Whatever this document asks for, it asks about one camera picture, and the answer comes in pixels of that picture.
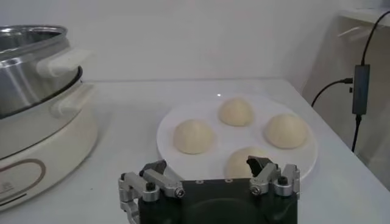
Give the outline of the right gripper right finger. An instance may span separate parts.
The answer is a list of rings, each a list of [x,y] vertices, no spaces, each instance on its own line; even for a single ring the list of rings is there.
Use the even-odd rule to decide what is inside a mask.
[[[269,158],[248,156],[246,163],[252,172],[249,190],[252,195],[267,194],[270,190],[279,197],[300,198],[300,170],[287,164],[283,170]]]

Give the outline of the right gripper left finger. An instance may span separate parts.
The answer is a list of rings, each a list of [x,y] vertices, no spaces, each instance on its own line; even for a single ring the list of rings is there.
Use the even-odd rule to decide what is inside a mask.
[[[127,214],[130,224],[140,223],[140,212],[136,199],[145,202],[159,201],[162,196],[182,199],[185,190],[180,181],[164,176],[165,160],[146,164],[139,173],[121,174],[118,179],[120,208]]]

